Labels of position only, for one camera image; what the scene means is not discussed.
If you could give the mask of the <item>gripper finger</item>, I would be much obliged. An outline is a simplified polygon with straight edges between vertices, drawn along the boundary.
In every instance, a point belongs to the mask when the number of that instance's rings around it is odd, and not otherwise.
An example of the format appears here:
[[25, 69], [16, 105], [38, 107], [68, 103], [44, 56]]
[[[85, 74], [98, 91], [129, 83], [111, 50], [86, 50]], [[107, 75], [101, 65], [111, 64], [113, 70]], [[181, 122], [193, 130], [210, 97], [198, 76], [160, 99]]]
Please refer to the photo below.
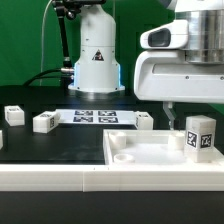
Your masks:
[[174, 103], [173, 102], [164, 102], [163, 103], [163, 110], [168, 117], [169, 120], [169, 127], [171, 130], [174, 129], [175, 126], [175, 119], [176, 119], [176, 113], [174, 111]]

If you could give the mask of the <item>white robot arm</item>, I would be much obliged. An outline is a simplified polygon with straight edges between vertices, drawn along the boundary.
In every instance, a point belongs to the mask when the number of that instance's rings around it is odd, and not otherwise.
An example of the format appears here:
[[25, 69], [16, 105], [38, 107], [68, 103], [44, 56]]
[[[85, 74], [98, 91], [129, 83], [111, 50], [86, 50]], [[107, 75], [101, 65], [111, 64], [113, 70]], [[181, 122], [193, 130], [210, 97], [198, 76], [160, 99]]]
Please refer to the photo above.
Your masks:
[[[175, 19], [143, 33], [134, 70], [140, 100], [224, 103], [224, 0], [159, 0]], [[92, 99], [125, 89], [115, 59], [114, 19], [97, 3], [81, 8], [81, 52], [69, 89]]]

